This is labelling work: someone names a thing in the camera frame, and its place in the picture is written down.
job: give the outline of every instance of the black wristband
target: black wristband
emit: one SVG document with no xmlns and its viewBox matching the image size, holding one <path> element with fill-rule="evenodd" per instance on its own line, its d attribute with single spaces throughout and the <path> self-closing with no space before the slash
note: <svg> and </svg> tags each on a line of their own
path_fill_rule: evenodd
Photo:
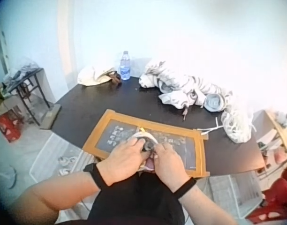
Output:
<svg viewBox="0 0 287 225">
<path fill-rule="evenodd" d="M 183 195 L 185 195 L 194 185 L 196 184 L 196 180 L 194 178 L 190 178 L 185 182 L 178 190 L 174 192 L 174 196 L 179 199 Z"/>
<path fill-rule="evenodd" d="M 108 187 L 108 185 L 103 180 L 103 177 L 101 176 L 100 171 L 97 168 L 97 164 L 95 164 L 95 163 L 88 164 L 84 168 L 83 171 L 89 172 L 91 174 L 91 177 L 93 178 L 93 180 L 95 181 L 95 183 L 99 189 L 103 190 L 104 188 Z"/>
</svg>

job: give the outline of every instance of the plastic water bottle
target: plastic water bottle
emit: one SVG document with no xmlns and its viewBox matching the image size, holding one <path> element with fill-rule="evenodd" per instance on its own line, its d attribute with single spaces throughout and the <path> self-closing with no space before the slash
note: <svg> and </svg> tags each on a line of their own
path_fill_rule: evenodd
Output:
<svg viewBox="0 0 287 225">
<path fill-rule="evenodd" d="M 121 72 L 121 79 L 128 80 L 130 78 L 130 57 L 128 55 L 128 51 L 124 51 L 124 54 L 121 58 L 121 65 L 120 65 L 120 72 Z"/>
</svg>

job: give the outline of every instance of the black table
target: black table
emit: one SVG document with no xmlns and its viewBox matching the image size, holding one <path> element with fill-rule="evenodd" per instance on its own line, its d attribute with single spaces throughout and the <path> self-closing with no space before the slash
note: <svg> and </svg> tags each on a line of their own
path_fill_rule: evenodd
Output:
<svg viewBox="0 0 287 225">
<path fill-rule="evenodd" d="M 42 92 L 41 90 L 41 87 L 40 87 L 40 84 L 38 82 L 38 79 L 37 79 L 37 73 L 40 72 L 41 70 L 43 70 L 43 68 L 38 68 L 38 69 L 35 69 L 34 71 L 32 72 L 29 72 L 26 76 L 24 76 L 22 79 L 18 80 L 18 81 L 15 81 L 14 83 L 12 83 L 10 86 L 7 87 L 7 91 L 9 93 L 11 93 L 12 91 L 16 90 L 18 96 L 20 97 L 20 99 L 22 100 L 23 102 L 23 105 L 26 107 L 28 113 L 31 115 L 31 117 L 33 118 L 33 120 L 36 122 L 37 125 L 40 125 L 40 123 L 37 121 L 37 119 L 35 118 L 35 116 L 32 114 L 31 110 L 29 109 L 29 107 L 27 106 L 27 104 L 25 103 L 24 101 L 24 98 L 21 94 L 21 92 L 19 91 L 19 87 L 22 83 L 24 83 L 24 81 L 26 80 L 29 80 L 30 84 L 33 86 L 32 89 L 29 91 L 29 92 L 32 92 L 33 90 L 35 90 L 36 88 L 39 89 L 40 91 L 40 94 L 42 95 L 42 98 L 43 100 L 45 101 L 45 104 L 48 106 L 48 108 L 50 108 L 50 105 L 48 103 L 48 101 L 46 100 L 45 98 L 45 95 L 44 93 Z M 31 82 L 30 78 L 34 76 L 34 79 L 35 79 L 35 82 L 36 82 L 36 85 L 34 86 L 33 83 Z"/>
<path fill-rule="evenodd" d="M 134 77 L 124 81 L 119 88 L 110 82 L 91 87 L 78 84 L 57 102 L 62 108 L 52 131 L 82 148 L 106 109 L 189 129 L 214 127 L 215 117 L 221 115 L 193 106 L 183 122 L 182 110 L 162 104 L 159 94 L 156 88 L 140 88 L 138 78 Z M 209 140 L 204 142 L 204 146 L 206 169 L 210 175 L 241 173 L 264 166 L 254 137 L 247 143 L 235 144 L 221 128 L 209 133 Z"/>
</svg>

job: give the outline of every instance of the person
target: person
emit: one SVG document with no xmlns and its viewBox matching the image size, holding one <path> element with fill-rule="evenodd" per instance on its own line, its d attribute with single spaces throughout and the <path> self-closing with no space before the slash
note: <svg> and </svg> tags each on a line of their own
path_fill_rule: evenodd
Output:
<svg viewBox="0 0 287 225">
<path fill-rule="evenodd" d="M 155 173 L 137 172 L 150 153 L 144 139 L 130 138 L 96 164 L 106 187 L 101 190 L 90 172 L 55 177 L 28 188 L 13 204 L 11 215 L 19 224 L 54 224 L 59 211 L 73 207 L 100 191 L 87 220 L 63 224 L 185 224 L 182 206 L 196 225 L 235 225 L 235 220 L 197 185 L 178 199 L 174 193 L 189 181 L 180 156 L 168 143 L 154 147 Z"/>
</svg>

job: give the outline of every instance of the hand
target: hand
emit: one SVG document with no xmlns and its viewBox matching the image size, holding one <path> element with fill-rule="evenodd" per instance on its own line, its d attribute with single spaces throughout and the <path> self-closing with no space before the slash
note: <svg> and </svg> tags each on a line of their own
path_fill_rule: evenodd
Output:
<svg viewBox="0 0 287 225">
<path fill-rule="evenodd" d="M 108 186 L 125 180 L 137 172 L 140 164 L 150 155 L 150 152 L 142 151 L 144 143 L 144 139 L 137 140 L 136 137 L 131 137 L 116 146 L 107 159 L 97 164 Z"/>
<path fill-rule="evenodd" d="M 181 157 L 168 143 L 158 144 L 154 147 L 157 156 L 154 158 L 155 172 L 160 180 L 175 192 L 186 181 L 186 174 Z"/>
</svg>

